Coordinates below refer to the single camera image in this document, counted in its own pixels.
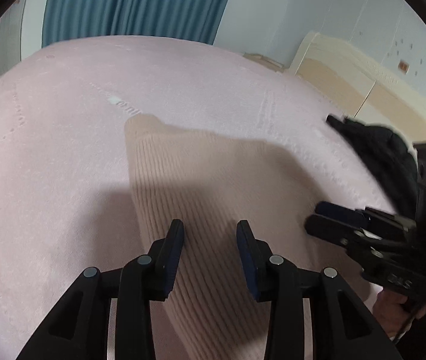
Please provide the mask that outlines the person's right hand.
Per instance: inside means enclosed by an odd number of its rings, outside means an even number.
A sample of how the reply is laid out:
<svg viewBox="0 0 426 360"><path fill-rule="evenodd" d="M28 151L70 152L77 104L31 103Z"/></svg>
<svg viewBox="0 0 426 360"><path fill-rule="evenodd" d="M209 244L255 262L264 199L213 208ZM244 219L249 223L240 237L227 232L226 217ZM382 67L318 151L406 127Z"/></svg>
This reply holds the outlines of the person's right hand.
<svg viewBox="0 0 426 360"><path fill-rule="evenodd" d="M372 314L393 340L408 332L415 320L420 320L426 314L426 304L413 316L403 310L402 305L407 297L389 289L382 289L377 295Z"/></svg>

